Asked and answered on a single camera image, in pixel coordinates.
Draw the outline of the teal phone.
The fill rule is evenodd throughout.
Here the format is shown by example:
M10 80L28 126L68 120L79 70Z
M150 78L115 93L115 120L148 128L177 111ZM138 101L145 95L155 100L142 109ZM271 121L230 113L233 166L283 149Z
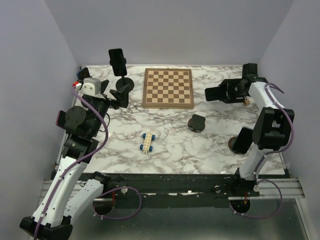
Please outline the teal phone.
M236 154L246 154L253 142L253 129L242 127L232 147L232 152Z

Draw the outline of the pink phone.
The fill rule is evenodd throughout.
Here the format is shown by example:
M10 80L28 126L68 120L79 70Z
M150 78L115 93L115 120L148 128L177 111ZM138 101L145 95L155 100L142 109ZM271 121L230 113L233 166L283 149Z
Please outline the pink phone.
M64 129L64 128L65 128L65 124L66 124L66 112L64 112L63 110L60 110L60 111L58 112L55 124L56 124L59 128L61 128L61 129Z

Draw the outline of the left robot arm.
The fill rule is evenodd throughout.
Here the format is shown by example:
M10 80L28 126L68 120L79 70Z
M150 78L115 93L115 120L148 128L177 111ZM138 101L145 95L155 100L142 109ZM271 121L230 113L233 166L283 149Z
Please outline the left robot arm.
M127 108L129 104L129 92L134 86L132 83L119 80L116 89L109 91L114 99L103 93L108 84L108 80L90 77L76 81L71 92L82 105L58 113L56 125L65 130L67 138L61 150L57 172L41 204L19 225L35 240L69 239L73 224L82 212L96 197L104 198L110 194L110 177L95 172L88 183L72 195L92 156L107 143L106 139L99 143L95 137L100 128L104 128L106 138L109 136L104 120L108 109Z

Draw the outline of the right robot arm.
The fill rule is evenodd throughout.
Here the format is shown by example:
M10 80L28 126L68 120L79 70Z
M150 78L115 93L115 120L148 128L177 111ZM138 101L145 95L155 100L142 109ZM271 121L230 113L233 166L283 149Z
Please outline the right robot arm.
M266 157L288 147L290 138L294 136L292 126L295 113L276 100L270 91L274 84L258 75L256 63L244 64L241 78L225 79L219 87L222 88L222 102L244 103L247 97L251 97L259 109L254 128L243 127L228 142L232 152L249 153L247 160L238 169L241 178L230 183L230 191L241 196L248 190L246 181L257 179Z

